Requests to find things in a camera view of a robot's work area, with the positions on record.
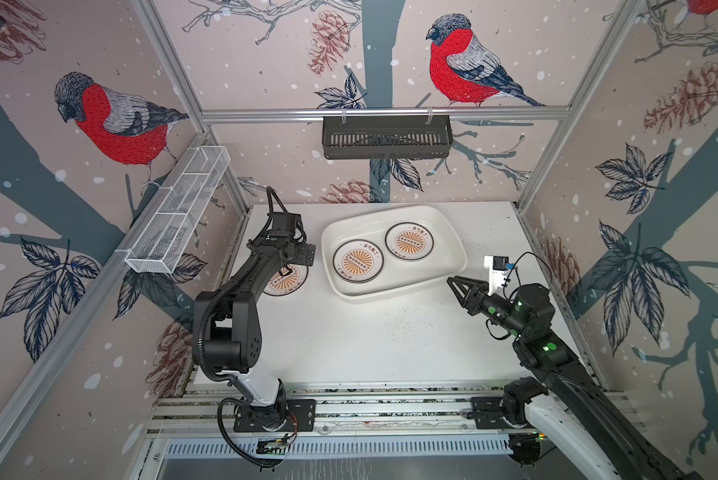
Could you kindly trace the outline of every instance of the red bird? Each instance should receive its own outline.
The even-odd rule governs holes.
[[[652,7],[653,10],[658,10],[659,8],[665,7],[666,5],[669,5],[670,3],[674,3],[677,0],[666,0],[665,2],[662,2],[654,7]],[[677,24],[676,28],[679,28],[682,22],[685,21],[687,18],[687,15],[694,13],[698,15],[703,15],[703,24],[705,25],[703,30],[707,30],[709,28],[713,28],[713,25],[709,25],[707,22],[706,16],[710,13],[714,13],[718,10],[718,0],[679,0],[680,3],[683,3],[687,5],[686,9],[682,9],[680,11],[680,14],[676,16],[674,19],[674,23]]]
[[[500,66],[499,58],[471,32],[465,15],[441,16],[426,35],[431,40],[431,82],[450,99],[481,105],[487,98],[514,97],[535,107],[542,104],[524,90]]]
[[[148,165],[148,181],[141,191],[156,184],[151,181],[151,162],[167,148],[170,130],[189,117],[173,108],[159,107],[140,95],[117,93],[79,72],[60,79],[55,87],[55,101],[63,121],[76,120],[78,127],[111,160]]]

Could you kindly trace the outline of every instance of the bird's beak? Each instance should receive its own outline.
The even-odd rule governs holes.
[[[66,108],[66,105],[58,105],[58,112],[60,112],[60,117],[63,119],[63,121],[68,123],[68,120],[71,118],[71,115],[68,114],[68,109]]]

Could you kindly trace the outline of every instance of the wallpaper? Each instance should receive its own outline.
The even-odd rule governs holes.
[[[193,138],[181,112],[128,2],[0,0],[0,411]]]
[[[718,2],[647,3],[527,214],[610,386],[718,478]]]
[[[214,125],[250,204],[516,200],[556,121],[453,122],[445,159],[328,160],[321,122]]]
[[[196,295],[216,286],[239,217],[225,189],[175,272],[129,270],[0,467],[0,479],[125,478],[160,398],[182,393]]]
[[[204,109],[568,104],[617,4],[155,2]]]

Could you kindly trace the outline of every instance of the white wire basket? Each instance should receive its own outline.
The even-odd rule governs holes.
[[[229,162],[225,147],[196,149],[124,259],[135,272],[174,271]]]

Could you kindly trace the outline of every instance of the round coaster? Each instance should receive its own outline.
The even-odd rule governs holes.
[[[386,233],[386,246],[397,258],[420,260],[431,253],[433,237],[424,226],[413,223],[398,224]]]
[[[268,293],[271,296],[283,296],[295,292],[303,285],[308,277],[308,267],[306,265],[287,266],[292,269],[292,273],[282,276],[281,274],[287,274],[287,269],[278,271],[268,280],[268,285],[265,286],[263,293]]]
[[[332,265],[344,280],[369,282],[383,270],[383,253],[372,242],[351,240],[335,251]]]

